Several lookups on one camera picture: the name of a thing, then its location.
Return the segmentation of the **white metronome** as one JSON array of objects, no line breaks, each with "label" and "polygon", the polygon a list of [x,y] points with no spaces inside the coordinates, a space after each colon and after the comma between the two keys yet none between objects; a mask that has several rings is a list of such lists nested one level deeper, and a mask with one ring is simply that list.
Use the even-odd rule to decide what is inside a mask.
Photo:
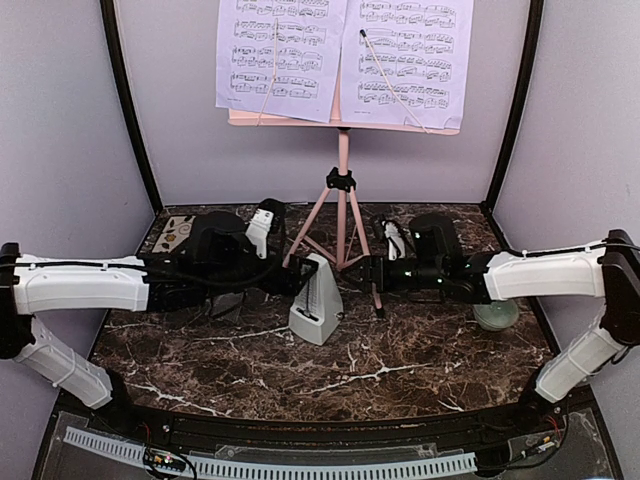
[{"label": "white metronome", "polygon": [[289,329],[301,339],[323,345],[339,325],[343,301],[329,261],[316,253],[306,257],[317,271],[304,284],[289,311]]}]

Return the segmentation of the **pink music stand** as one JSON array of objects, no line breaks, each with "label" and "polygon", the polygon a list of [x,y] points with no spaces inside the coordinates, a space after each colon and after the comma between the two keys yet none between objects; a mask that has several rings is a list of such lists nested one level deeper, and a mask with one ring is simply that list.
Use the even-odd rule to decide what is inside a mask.
[{"label": "pink music stand", "polygon": [[[427,129],[415,125],[391,125],[375,123],[353,123],[341,119],[340,86],[335,86],[330,119],[325,122],[313,122],[306,119],[292,118],[278,115],[266,115],[264,112],[249,112],[231,109],[229,111],[229,123],[234,126],[304,126],[304,127],[330,127],[338,131],[338,165],[327,175],[327,186],[314,204],[311,213],[299,230],[293,244],[284,258],[284,264],[288,265],[302,243],[306,243],[316,252],[332,262],[339,272],[355,264],[358,259],[349,256],[353,238],[358,238],[364,256],[370,254],[369,244],[365,233],[362,214],[356,198],[356,186],[353,183],[352,172],[349,170],[350,137],[349,131],[353,128],[370,130],[403,131],[411,133],[425,133],[434,135],[457,135],[457,129]],[[325,204],[329,194],[335,191],[338,194],[337,203],[337,227],[336,227],[336,253],[330,254],[324,247],[308,236],[309,229],[315,222],[321,207]]]}]

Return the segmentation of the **purple sheet music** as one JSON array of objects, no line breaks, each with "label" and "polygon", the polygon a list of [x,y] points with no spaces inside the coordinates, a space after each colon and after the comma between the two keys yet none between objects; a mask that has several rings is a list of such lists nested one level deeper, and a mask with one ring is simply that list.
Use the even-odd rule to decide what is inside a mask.
[{"label": "purple sheet music", "polygon": [[474,4],[351,1],[341,49],[342,121],[458,130]]},{"label": "purple sheet music", "polygon": [[216,106],[327,123],[346,12],[345,1],[221,1]]}]

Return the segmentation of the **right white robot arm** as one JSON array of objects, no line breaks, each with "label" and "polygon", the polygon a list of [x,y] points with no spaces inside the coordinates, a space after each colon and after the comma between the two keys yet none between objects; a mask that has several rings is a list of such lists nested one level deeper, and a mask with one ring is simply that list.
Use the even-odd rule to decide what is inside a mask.
[{"label": "right white robot arm", "polygon": [[349,282],[363,291],[438,290],[444,298],[470,305],[541,296],[604,300],[589,329],[531,377],[510,413],[511,426],[521,434],[534,432],[547,420],[549,406],[617,353],[639,344],[639,248],[623,230],[581,246],[466,255],[446,215],[413,218],[410,246],[395,222],[378,218],[376,225],[387,254],[365,254],[345,269]]}]

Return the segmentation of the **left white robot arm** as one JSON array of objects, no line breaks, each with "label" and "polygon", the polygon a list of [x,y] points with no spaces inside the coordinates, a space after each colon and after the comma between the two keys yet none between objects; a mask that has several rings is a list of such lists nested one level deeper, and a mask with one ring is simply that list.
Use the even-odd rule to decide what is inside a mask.
[{"label": "left white robot arm", "polygon": [[285,221],[264,207],[249,222],[230,212],[194,218],[182,250],[109,260],[58,260],[1,248],[1,357],[23,363],[101,412],[120,436],[141,427],[121,377],[77,355],[36,314],[117,309],[166,313],[258,288],[295,296],[318,272],[314,260],[284,261]]}]

